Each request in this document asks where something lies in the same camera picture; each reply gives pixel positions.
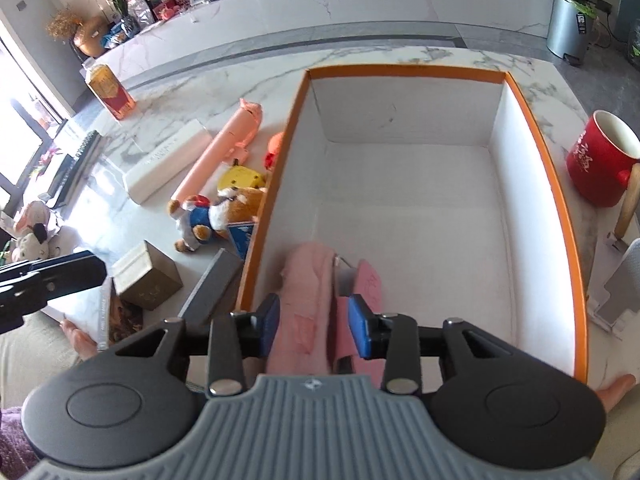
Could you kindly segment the person's right hand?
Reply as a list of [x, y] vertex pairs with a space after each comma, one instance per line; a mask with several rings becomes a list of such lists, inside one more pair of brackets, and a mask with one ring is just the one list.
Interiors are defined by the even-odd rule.
[[633, 374], [623, 374], [614, 379], [608, 386], [596, 391], [607, 413], [612, 411], [626, 394], [637, 385], [637, 379]]

